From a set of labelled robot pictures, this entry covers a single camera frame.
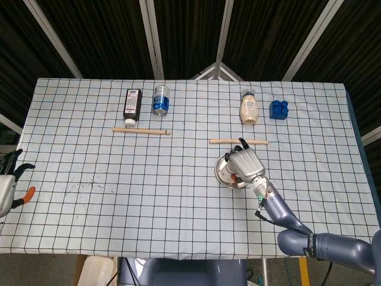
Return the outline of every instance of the metal beam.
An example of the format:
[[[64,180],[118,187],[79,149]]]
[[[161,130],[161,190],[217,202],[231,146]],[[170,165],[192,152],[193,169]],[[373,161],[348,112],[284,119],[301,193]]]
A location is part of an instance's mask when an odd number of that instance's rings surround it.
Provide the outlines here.
[[[152,71],[154,72],[155,79],[164,79],[154,0],[139,0],[139,3],[143,17],[149,57],[151,58]]]
[[[375,130],[372,130],[371,132],[362,136],[361,140],[363,142],[363,146],[366,146],[380,138],[381,138],[381,126],[377,127]]]
[[[4,115],[0,113],[0,122],[4,124],[6,127],[12,129],[14,132],[21,134],[23,133],[23,128],[19,127],[16,123],[13,121],[10,121],[8,118],[6,118]]]
[[[286,74],[284,75],[282,81],[289,82],[296,75],[299,68],[302,66],[303,62],[310,54],[314,48],[316,42],[319,40],[320,36],[323,34],[324,30],[331,22],[333,16],[343,4],[344,0],[329,0],[325,6],[323,12],[321,12],[320,17],[317,19],[314,27],[311,29],[310,34],[308,34],[302,47],[297,53],[296,57],[293,59],[290,67],[288,68]]]
[[[234,4],[234,0],[225,1],[225,9],[224,9],[224,16],[222,18],[220,40],[218,42],[218,48],[217,48],[217,58],[216,58],[216,67],[214,70],[214,79],[218,79],[218,76],[220,75],[220,67],[221,67],[222,58],[224,56],[227,33],[229,31],[230,18],[232,16],[232,11],[233,11],[233,4]]]
[[[81,79],[83,78],[81,72],[76,66],[75,62],[71,58],[70,54],[66,50],[64,44],[61,42],[60,37],[53,29],[48,18],[45,16],[41,7],[38,5],[36,0],[23,0],[26,7],[29,9],[33,17],[36,19],[38,25],[40,25],[43,32],[46,34],[54,48],[57,50],[57,53],[61,56],[63,61],[66,63],[69,70],[72,72],[73,76]]]

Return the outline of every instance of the white cap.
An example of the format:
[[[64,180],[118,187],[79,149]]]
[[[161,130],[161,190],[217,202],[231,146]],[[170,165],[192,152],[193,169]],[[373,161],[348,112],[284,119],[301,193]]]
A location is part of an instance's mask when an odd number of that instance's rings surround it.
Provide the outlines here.
[[[124,121],[125,127],[135,127],[136,121],[133,119],[126,119]]]

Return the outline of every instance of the floor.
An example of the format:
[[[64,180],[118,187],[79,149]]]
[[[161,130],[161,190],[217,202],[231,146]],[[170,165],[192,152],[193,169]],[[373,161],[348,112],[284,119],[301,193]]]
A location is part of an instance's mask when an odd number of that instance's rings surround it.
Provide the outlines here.
[[[0,285],[2,286],[71,286],[76,272],[76,255],[50,254],[0,254]],[[261,271],[261,260],[247,261],[252,270],[252,282],[257,282],[257,273]],[[321,284],[328,263],[308,259],[310,285]],[[299,264],[297,258],[288,258],[292,286],[300,286]],[[268,259],[268,279],[270,285],[289,286],[284,259]],[[341,265],[333,265],[326,286],[356,285],[368,286],[373,277]]]

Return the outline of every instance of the mayonnaise bottle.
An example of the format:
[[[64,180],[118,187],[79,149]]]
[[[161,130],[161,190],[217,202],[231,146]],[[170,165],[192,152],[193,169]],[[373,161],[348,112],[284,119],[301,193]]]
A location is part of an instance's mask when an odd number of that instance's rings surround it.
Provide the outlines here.
[[[243,93],[239,114],[243,124],[254,125],[258,119],[259,109],[255,101],[254,91],[249,89]]]

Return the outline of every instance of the grid tablecloth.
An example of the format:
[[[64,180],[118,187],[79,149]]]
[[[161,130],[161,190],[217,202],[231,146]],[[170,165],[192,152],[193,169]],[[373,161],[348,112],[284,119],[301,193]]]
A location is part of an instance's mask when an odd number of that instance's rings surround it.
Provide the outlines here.
[[[167,115],[151,112],[153,89],[170,89]],[[127,88],[143,91],[138,128],[171,136],[113,133],[123,127]],[[239,117],[240,92],[255,90],[255,126]],[[287,100],[286,120],[269,118]],[[15,196],[1,252],[83,253],[175,259],[284,256],[282,229],[254,216],[250,188],[214,176],[231,145],[208,138],[268,140],[253,146],[292,211],[315,232],[370,242],[378,221],[342,84],[204,80],[39,79],[19,147],[34,163]]]

